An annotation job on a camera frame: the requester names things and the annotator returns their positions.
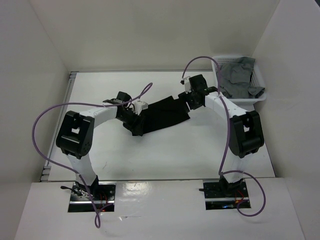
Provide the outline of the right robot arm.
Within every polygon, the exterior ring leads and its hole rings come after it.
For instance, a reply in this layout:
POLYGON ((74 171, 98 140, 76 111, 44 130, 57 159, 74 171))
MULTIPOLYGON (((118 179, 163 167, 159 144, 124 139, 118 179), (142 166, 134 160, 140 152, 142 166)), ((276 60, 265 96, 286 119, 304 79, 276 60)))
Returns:
POLYGON ((180 83, 184 91, 178 95, 186 103, 186 111, 205 107, 220 116, 227 124, 227 147, 218 170, 219 192, 229 197, 243 181, 244 172, 253 154, 264 145, 264 135, 259 114, 239 107, 216 87, 208 87, 203 75, 185 77, 180 83))

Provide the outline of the black skirt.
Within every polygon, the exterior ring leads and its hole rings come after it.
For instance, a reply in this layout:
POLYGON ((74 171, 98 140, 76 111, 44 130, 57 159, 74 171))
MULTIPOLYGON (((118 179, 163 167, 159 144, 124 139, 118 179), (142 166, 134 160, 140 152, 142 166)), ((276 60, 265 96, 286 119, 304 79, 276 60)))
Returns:
POLYGON ((172 96, 149 104, 141 111, 139 119, 131 129, 133 136, 143 136, 151 132, 173 127, 190 119, 187 104, 172 96))

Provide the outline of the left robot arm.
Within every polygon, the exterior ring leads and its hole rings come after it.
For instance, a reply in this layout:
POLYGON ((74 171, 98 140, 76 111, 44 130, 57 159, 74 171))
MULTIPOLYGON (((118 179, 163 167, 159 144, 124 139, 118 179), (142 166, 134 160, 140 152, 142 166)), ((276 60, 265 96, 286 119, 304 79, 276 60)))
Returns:
POLYGON ((101 187, 94 172, 89 152, 92 148, 94 129, 101 124, 117 119, 135 135, 143 135, 144 117, 142 112, 148 104, 140 99, 132 101, 130 95, 118 92, 116 98, 103 101, 102 107, 86 111, 68 111, 62 121, 56 139, 56 146, 61 149, 76 171, 76 187, 88 200, 98 197, 101 187))

